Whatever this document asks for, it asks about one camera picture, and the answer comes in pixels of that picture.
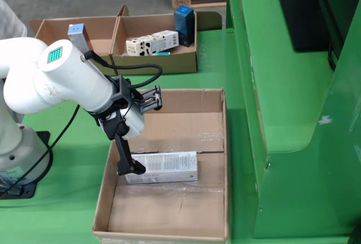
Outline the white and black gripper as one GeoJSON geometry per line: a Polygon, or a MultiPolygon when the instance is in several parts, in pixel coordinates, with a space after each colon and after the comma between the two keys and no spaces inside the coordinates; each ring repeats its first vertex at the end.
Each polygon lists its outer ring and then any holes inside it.
{"type": "Polygon", "coordinates": [[[138,105],[128,105],[121,109],[113,105],[102,113],[88,112],[98,126],[102,128],[109,140],[115,140],[120,155],[117,163],[119,176],[127,174],[141,175],[146,168],[131,156],[127,140],[139,136],[144,130],[144,114],[138,105]]]}

